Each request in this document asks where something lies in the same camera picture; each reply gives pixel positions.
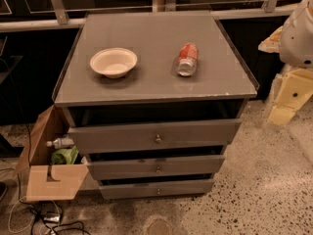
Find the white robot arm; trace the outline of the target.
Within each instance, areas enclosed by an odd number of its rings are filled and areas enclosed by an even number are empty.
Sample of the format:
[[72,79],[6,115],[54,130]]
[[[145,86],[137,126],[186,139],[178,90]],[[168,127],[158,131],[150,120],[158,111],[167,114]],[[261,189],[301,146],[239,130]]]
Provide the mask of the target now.
[[284,24],[258,45],[291,67],[282,77],[268,121],[286,125],[313,96],[313,0],[302,0]]

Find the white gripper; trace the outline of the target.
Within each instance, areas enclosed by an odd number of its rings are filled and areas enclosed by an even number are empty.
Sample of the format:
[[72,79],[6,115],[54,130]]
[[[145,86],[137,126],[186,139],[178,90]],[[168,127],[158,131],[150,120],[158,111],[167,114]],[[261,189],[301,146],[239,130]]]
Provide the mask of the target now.
[[286,125],[295,112],[313,96],[313,71],[296,69],[287,72],[276,97],[268,121],[275,125]]

